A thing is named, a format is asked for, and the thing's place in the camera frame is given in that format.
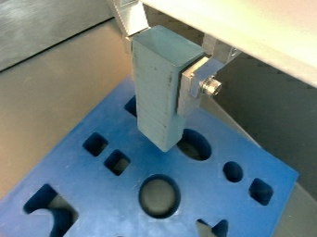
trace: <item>metal bracket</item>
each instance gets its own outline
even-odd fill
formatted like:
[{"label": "metal bracket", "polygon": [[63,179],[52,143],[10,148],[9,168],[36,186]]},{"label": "metal bracket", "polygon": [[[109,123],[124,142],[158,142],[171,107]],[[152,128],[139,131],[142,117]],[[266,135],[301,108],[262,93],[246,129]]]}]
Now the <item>metal bracket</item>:
[{"label": "metal bracket", "polygon": [[241,54],[241,51],[204,35],[203,50],[211,58],[200,58],[182,73],[176,114],[187,117],[199,107],[202,94],[214,96],[222,88],[215,80],[218,70]]},{"label": "metal bracket", "polygon": [[187,117],[199,107],[202,94],[215,95],[222,84],[214,79],[218,70],[225,66],[215,58],[203,57],[182,73],[176,114]]}]

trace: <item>square hole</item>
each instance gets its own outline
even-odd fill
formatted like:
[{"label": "square hole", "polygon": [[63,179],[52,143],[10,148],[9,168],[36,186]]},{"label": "square hole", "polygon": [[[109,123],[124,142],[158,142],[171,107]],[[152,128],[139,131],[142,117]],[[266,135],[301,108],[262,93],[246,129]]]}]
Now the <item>square hole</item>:
[{"label": "square hole", "polygon": [[130,159],[119,150],[115,150],[109,154],[108,159],[104,162],[104,166],[112,171],[116,176],[122,175],[128,164]]},{"label": "square hole", "polygon": [[127,111],[134,117],[138,116],[138,113],[136,113],[136,98],[135,98],[135,95],[134,95],[134,97],[130,99],[130,101],[126,103],[124,109],[126,109],[126,111]]},{"label": "square hole", "polygon": [[253,199],[263,206],[267,206],[274,194],[271,186],[261,179],[254,179],[249,188]]},{"label": "square hole", "polygon": [[83,144],[85,150],[93,156],[100,155],[100,153],[103,152],[107,145],[108,145],[108,141],[96,132],[91,135],[91,137],[85,140],[85,142]]}]

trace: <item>curved cutout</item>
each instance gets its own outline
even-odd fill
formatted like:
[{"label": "curved cutout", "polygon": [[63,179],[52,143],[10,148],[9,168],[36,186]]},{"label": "curved cutout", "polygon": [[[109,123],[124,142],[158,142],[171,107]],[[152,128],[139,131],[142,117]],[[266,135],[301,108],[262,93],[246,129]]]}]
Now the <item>curved cutout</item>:
[{"label": "curved cutout", "polygon": [[180,193],[172,179],[159,174],[148,177],[142,184],[139,201],[150,217],[168,218],[180,202]]},{"label": "curved cutout", "polygon": [[208,141],[196,131],[186,129],[176,146],[182,153],[194,160],[203,161],[211,156]]},{"label": "curved cutout", "polygon": [[242,180],[242,167],[238,163],[230,161],[225,163],[223,174],[229,181],[239,182]]}]

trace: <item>gray wall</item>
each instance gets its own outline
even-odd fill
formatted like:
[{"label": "gray wall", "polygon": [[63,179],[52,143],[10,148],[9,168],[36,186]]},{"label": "gray wall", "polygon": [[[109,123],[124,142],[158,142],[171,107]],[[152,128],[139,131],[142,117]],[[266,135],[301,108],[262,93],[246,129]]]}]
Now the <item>gray wall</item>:
[{"label": "gray wall", "polygon": [[259,145],[299,171],[317,199],[317,89],[262,62],[239,56],[218,74],[215,100]]},{"label": "gray wall", "polygon": [[0,0],[0,71],[108,18],[107,0]]}]

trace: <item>metal plate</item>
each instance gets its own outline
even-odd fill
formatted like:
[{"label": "metal plate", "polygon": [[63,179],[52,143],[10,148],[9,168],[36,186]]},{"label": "metal plate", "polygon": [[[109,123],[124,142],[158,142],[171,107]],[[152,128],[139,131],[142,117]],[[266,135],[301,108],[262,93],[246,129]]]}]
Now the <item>metal plate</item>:
[{"label": "metal plate", "polygon": [[[162,153],[138,131],[136,118],[127,111],[132,96],[132,81],[126,80],[2,199],[0,234],[9,237],[21,233],[32,237],[49,234],[52,213],[45,209],[32,214],[24,212],[29,198],[49,184],[79,215],[64,236],[198,236],[198,219],[211,227],[227,220],[227,237],[271,236],[291,193],[295,171],[202,109],[188,118],[187,129],[204,137],[211,155],[204,161],[192,160],[178,147]],[[99,155],[87,148],[95,132],[108,144],[100,146],[104,150]],[[115,150],[130,160],[119,176],[107,166]],[[238,182],[225,177],[223,166],[229,161],[242,168]],[[139,203],[142,183],[155,174],[170,177],[179,190],[178,209],[162,219],[147,216]],[[255,179],[273,188],[267,206],[249,195],[257,188],[250,188]]]},{"label": "metal plate", "polygon": [[111,17],[105,0],[0,1],[0,71]]}]

